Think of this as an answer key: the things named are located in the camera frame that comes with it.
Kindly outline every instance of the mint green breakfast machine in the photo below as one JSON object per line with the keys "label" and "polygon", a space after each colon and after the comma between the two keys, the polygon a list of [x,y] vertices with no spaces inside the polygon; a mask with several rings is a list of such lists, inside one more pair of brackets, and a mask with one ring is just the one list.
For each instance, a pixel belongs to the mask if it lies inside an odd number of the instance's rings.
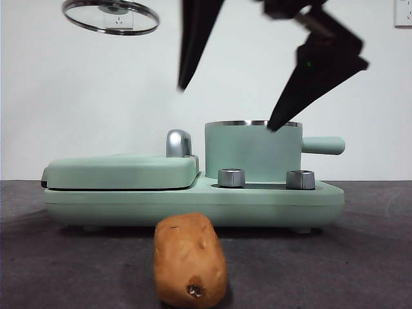
{"label": "mint green breakfast machine", "polygon": [[339,137],[302,137],[289,122],[278,132],[264,120],[205,126],[205,172],[191,136],[171,130],[166,154],[122,154],[52,161],[42,186],[57,221],[90,227],[154,226],[173,214],[201,212],[215,226],[287,227],[310,232],[335,221],[340,188],[301,170],[302,153],[339,155]]}

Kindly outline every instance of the gray carpet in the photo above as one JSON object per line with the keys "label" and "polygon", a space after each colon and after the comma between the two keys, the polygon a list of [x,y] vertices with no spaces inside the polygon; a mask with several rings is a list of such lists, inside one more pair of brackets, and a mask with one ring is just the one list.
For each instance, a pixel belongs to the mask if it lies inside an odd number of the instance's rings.
{"label": "gray carpet", "polygon": [[[310,235],[216,229],[229,291],[217,308],[412,308],[412,182],[331,182],[339,220]],[[152,228],[87,233],[52,221],[39,182],[1,182],[1,308],[170,308]]]}

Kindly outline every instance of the potato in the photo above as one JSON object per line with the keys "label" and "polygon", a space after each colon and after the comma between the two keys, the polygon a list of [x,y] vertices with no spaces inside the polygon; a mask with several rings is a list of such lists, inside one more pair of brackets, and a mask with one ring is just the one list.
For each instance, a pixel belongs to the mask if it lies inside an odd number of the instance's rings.
{"label": "potato", "polygon": [[154,232],[154,280],[165,303],[210,308],[226,294],[227,268],[211,221],[195,212],[168,217]]}

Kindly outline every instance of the electrical outlet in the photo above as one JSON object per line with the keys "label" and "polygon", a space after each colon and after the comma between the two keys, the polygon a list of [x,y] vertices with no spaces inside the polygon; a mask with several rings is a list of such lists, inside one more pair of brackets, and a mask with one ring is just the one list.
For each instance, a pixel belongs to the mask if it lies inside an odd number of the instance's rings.
{"label": "electrical outlet", "polygon": [[395,27],[412,28],[412,0],[395,0]]}

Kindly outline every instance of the metal knob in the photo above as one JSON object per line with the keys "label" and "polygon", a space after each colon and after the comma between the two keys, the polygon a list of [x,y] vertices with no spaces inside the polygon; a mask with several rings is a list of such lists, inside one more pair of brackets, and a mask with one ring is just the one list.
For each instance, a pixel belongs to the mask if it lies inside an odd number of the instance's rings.
{"label": "metal knob", "polygon": [[242,169],[220,169],[218,173],[218,185],[228,188],[245,186],[245,171]]}
{"label": "metal knob", "polygon": [[312,190],[315,188],[315,173],[312,171],[288,171],[286,187],[297,190]]}

